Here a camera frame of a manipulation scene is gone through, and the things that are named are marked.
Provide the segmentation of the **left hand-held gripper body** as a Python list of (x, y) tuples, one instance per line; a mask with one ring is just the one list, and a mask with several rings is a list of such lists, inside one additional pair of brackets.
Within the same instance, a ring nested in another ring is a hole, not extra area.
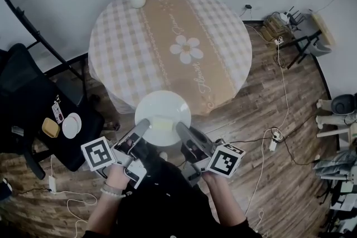
[(112, 164), (120, 165), (124, 168), (124, 174), (130, 178), (131, 185), (136, 189), (147, 175), (139, 155), (133, 153), (139, 141), (138, 136), (127, 136), (110, 146), (107, 139), (101, 137), (83, 144), (81, 151), (92, 172)]

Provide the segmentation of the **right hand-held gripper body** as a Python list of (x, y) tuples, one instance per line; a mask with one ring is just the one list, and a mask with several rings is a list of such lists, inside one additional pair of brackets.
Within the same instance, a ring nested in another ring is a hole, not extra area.
[(182, 144), (181, 152), (188, 163), (182, 175), (191, 186), (196, 185), (206, 172), (230, 178), (245, 155), (245, 151), (222, 139), (216, 142), (189, 139)]

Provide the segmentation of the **large white plate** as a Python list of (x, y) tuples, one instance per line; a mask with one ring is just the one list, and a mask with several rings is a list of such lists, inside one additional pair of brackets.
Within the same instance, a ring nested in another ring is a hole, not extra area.
[[(151, 124), (154, 116), (171, 119), (172, 130), (153, 130)], [(168, 147), (180, 141), (176, 132), (178, 122), (184, 123), (187, 127), (191, 125), (191, 111), (186, 101), (178, 94), (160, 90), (146, 95), (138, 104), (134, 116), (135, 124), (142, 119), (148, 119), (150, 122), (149, 130), (145, 132), (143, 139), (157, 147)]]

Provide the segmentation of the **person's right forearm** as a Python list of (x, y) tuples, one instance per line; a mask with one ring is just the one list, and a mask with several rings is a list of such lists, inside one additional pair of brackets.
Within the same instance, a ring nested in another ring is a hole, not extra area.
[(224, 227), (249, 225), (226, 178), (212, 172), (204, 172), (202, 177), (209, 188), (220, 224)]

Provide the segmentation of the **person's left forearm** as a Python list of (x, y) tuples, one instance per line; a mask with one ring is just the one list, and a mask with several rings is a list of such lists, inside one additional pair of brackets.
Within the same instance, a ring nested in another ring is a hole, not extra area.
[(86, 224), (86, 232), (109, 235), (116, 221), (118, 207), (123, 197), (122, 190), (109, 192), (102, 189), (101, 197)]

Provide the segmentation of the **round table with checkered cloth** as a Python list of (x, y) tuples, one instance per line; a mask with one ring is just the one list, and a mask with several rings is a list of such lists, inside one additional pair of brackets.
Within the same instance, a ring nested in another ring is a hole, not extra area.
[(252, 44), (221, 0), (114, 0), (91, 32), (89, 70), (121, 114), (149, 93), (179, 94), (193, 115), (227, 104), (244, 85)]

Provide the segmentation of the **small white plate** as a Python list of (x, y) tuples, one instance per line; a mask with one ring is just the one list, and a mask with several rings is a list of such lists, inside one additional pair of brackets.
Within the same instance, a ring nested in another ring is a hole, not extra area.
[(62, 132), (67, 139), (73, 139), (80, 132), (81, 118), (77, 113), (70, 113), (62, 123)]

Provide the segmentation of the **white power strip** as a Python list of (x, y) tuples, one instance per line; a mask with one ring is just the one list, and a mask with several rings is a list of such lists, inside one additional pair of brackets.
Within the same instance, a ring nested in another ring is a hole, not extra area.
[(269, 150), (274, 152), (276, 150), (277, 144), (282, 140), (282, 134), (278, 130), (274, 131), (272, 134), (272, 139), (269, 144)]

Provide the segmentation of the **yellow rectangular dish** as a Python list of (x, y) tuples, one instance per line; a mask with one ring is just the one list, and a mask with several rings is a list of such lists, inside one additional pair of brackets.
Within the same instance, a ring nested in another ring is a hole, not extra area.
[(41, 127), (42, 131), (50, 138), (57, 138), (60, 132), (60, 126), (50, 118), (45, 118)]

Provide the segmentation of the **person's black clothing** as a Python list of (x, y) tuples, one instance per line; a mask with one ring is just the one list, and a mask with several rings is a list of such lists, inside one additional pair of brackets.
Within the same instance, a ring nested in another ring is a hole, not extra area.
[[(209, 197), (199, 186), (190, 186), (163, 152), (153, 149), (148, 158), (151, 169), (139, 187), (128, 183), (122, 190), (110, 234), (85, 231), (83, 238), (263, 238), (250, 225), (222, 226)], [(102, 189), (119, 191), (106, 181)]]

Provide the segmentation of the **black office chair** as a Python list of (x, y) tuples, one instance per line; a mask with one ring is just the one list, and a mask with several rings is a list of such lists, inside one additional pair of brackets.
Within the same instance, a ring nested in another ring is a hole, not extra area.
[[(63, 132), (52, 138), (42, 131), (46, 118), (55, 119), (52, 106), (56, 99), (63, 116), (77, 113), (81, 119), (81, 129), (73, 139)], [(73, 103), (68, 92), (38, 68), (23, 44), (0, 52), (0, 153), (23, 155), (39, 179), (45, 177), (39, 162), (50, 155), (75, 172), (85, 162), (81, 145), (97, 139), (103, 125), (94, 102), (84, 96)]]

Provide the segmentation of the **wooden crate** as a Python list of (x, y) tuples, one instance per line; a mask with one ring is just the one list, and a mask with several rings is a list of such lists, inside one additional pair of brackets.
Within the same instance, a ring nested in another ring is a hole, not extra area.
[(264, 19), (263, 26), (260, 31), (266, 41), (273, 42), (280, 36), (287, 34), (289, 32), (289, 28), (287, 23), (281, 19), (279, 13), (273, 13)]

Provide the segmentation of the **gray chair black legs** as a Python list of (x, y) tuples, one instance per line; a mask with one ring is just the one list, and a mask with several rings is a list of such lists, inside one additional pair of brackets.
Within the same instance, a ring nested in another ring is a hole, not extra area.
[(331, 53), (331, 48), (322, 43), (323, 33), (321, 30), (300, 38), (294, 38), (291, 42), (280, 45), (276, 50), (294, 46), (298, 50), (298, 55), (288, 64), (287, 69), (290, 69), (293, 64), (300, 64), (308, 55), (319, 57)]

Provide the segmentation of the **small wooden table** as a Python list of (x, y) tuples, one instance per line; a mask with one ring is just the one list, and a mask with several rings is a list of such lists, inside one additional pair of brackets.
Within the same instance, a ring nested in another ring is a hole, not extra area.
[(328, 46), (335, 46), (335, 39), (330, 32), (324, 19), (318, 12), (310, 12), (310, 22), (314, 28), (321, 32), (322, 41)]

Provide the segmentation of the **light wooden table frame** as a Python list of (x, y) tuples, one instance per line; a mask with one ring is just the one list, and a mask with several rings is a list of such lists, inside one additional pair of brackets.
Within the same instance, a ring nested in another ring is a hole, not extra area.
[(349, 127), (340, 128), (336, 130), (319, 132), (317, 138), (323, 137), (337, 137), (336, 150), (347, 150), (354, 144), (357, 144), (357, 123), (352, 123)]

